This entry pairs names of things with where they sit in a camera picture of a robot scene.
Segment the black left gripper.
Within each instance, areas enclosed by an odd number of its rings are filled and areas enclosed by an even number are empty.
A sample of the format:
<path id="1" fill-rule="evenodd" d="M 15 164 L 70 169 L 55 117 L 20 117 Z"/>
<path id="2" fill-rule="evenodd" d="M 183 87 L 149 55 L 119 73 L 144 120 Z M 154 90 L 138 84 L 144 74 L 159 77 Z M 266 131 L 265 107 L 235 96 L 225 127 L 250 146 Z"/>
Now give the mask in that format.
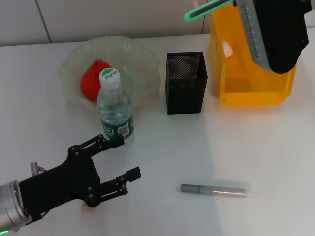
<path id="1" fill-rule="evenodd" d="M 95 207 L 128 193 L 127 182 L 141 178 L 139 167 L 126 171 L 113 180 L 101 183 L 92 157 L 124 145 L 122 135 L 110 140 L 99 134 L 68 149 L 66 160 L 57 167 L 37 174 L 19 183 L 22 202 L 32 217 L 80 199 Z"/>

